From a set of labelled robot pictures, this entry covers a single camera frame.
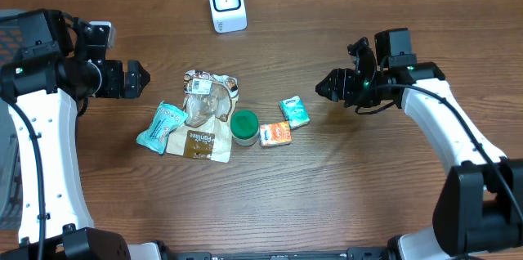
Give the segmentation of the orange tissue pack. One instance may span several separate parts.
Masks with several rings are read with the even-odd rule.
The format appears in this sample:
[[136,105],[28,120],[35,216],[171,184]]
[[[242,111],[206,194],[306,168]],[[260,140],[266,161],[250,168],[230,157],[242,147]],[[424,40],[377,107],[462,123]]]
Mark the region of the orange tissue pack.
[[288,121],[263,124],[259,128],[262,147],[283,146],[292,142]]

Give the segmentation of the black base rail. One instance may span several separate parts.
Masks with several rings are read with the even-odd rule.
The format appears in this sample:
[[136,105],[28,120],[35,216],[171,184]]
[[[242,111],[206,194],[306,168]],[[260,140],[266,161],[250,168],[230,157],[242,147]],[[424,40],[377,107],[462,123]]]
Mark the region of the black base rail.
[[352,247],[345,251],[269,252],[269,253],[209,253],[170,252],[171,260],[401,260],[388,247]]

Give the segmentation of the dark grey mesh basket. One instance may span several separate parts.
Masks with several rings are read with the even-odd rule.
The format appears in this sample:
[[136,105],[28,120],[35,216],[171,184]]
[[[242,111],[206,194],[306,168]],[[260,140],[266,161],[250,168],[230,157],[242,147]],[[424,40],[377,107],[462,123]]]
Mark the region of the dark grey mesh basket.
[[[10,62],[18,49],[15,20],[1,23],[1,65]],[[22,216],[22,182],[19,146],[9,105],[1,100],[1,230],[18,230]]]

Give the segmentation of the white barcode scanner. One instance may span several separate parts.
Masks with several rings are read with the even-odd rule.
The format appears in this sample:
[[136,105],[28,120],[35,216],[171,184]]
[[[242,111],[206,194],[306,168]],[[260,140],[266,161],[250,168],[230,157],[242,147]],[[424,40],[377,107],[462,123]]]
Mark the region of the white barcode scanner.
[[209,0],[209,5],[213,27],[217,33],[231,33],[247,28],[244,0]]

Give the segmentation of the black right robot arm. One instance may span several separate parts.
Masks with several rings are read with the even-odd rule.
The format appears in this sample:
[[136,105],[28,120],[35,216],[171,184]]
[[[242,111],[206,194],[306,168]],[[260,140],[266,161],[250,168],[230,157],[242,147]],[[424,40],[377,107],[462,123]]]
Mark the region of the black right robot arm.
[[360,115],[402,109],[422,130],[446,180],[431,226],[385,247],[349,248],[349,259],[477,259],[522,246],[522,161],[509,159],[460,107],[434,62],[419,62],[406,28],[347,47],[352,69],[333,69],[315,91]]

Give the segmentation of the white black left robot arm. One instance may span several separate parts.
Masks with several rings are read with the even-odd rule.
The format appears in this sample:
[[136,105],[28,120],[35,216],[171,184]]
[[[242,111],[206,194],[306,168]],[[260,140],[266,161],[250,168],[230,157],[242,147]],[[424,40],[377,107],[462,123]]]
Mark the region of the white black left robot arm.
[[150,74],[136,60],[106,58],[108,21],[63,11],[4,10],[1,98],[16,127],[23,186],[19,245],[4,259],[166,259],[161,241],[128,244],[95,228],[83,196],[76,149],[78,118],[92,97],[136,99]]

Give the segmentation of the teal tissue pack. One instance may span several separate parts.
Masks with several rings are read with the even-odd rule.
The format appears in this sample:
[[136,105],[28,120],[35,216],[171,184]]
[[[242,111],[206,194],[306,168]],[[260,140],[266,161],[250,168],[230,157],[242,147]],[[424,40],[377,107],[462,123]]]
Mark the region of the teal tissue pack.
[[279,107],[285,120],[289,122],[291,129],[305,126],[310,122],[310,117],[306,111],[306,107],[299,96],[293,96],[280,101]]

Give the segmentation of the green lid clear jar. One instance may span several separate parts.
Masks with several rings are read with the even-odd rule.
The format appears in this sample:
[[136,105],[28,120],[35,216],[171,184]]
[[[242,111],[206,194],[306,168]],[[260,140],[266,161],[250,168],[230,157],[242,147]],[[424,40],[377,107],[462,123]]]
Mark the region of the green lid clear jar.
[[239,110],[230,120],[233,139],[240,146],[251,146],[259,138],[259,121],[251,110]]

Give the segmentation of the mint green wipes pack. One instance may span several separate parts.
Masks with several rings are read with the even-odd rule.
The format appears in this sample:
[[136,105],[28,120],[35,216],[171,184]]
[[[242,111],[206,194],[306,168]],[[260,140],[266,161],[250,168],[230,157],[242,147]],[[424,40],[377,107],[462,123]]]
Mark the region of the mint green wipes pack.
[[185,111],[162,101],[150,126],[137,136],[136,143],[163,155],[167,148],[170,133],[179,128],[187,117],[188,114]]

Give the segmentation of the clear bag bread package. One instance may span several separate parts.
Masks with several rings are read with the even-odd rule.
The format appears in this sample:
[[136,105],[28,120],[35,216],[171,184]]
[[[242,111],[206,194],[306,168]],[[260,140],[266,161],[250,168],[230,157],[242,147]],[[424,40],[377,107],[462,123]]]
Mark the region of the clear bag bread package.
[[232,147],[230,119],[239,99],[238,79],[193,69],[183,80],[182,110],[187,119],[170,133],[166,151],[227,163]]

